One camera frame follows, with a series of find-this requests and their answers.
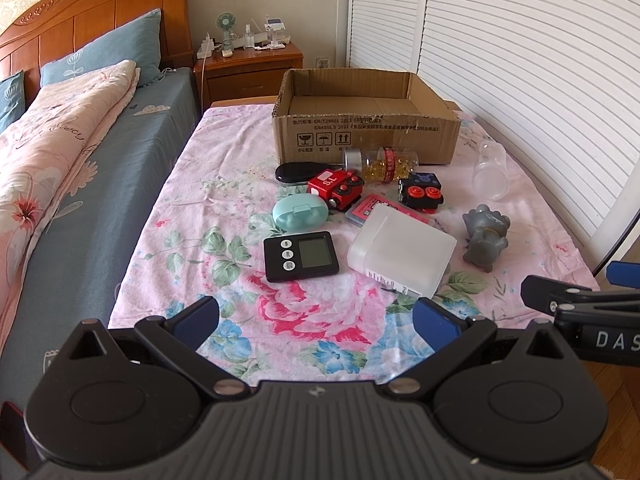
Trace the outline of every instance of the digital timer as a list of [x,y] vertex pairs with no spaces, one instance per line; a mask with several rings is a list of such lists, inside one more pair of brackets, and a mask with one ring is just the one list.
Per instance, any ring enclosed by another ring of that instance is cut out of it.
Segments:
[[271,283],[329,276],[340,270],[328,231],[266,238],[264,265]]

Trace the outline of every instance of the floral bedsheet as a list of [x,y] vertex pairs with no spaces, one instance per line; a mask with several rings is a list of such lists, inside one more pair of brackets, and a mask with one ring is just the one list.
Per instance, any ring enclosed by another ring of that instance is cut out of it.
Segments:
[[[111,314],[111,328],[145,317],[174,316],[202,295],[220,304],[221,322],[199,352],[249,384],[260,380],[383,382],[433,351],[412,325],[414,300],[383,290],[346,264],[358,227],[332,214],[340,273],[281,284],[264,277],[262,241],[283,234],[271,218],[280,198],[305,187],[281,187],[269,105],[209,109],[167,180],[149,217]],[[539,313],[520,300],[528,274],[596,287],[589,269],[533,183],[511,159],[510,190],[489,202],[511,218],[509,247],[487,274],[462,260],[462,213],[481,203],[470,177],[474,147],[486,136],[463,120],[454,160],[433,168],[445,203],[433,226],[458,246],[434,299],[457,316],[483,315],[502,327],[524,327]],[[365,192],[397,195],[395,185]]]

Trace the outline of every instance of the gray toy figure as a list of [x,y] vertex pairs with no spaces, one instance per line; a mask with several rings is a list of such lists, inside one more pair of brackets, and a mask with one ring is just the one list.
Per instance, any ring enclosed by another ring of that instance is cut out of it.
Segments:
[[469,248],[462,256],[463,260],[480,267],[484,272],[491,272],[500,252],[509,246],[506,238],[507,229],[511,226],[509,217],[481,204],[463,214],[462,219],[471,236]]

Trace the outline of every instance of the red toy train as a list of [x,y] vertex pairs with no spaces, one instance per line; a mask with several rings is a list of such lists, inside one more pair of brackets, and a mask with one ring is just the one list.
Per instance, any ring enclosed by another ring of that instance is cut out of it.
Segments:
[[362,194],[364,180],[353,171],[325,170],[313,177],[308,192],[324,199],[329,207],[345,212]]

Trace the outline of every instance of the earbud case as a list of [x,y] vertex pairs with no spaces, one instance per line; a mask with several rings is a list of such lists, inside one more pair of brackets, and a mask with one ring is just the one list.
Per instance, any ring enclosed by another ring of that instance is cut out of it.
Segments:
[[314,231],[328,216],[326,202],[311,193],[286,196],[273,207],[273,221],[286,232]]

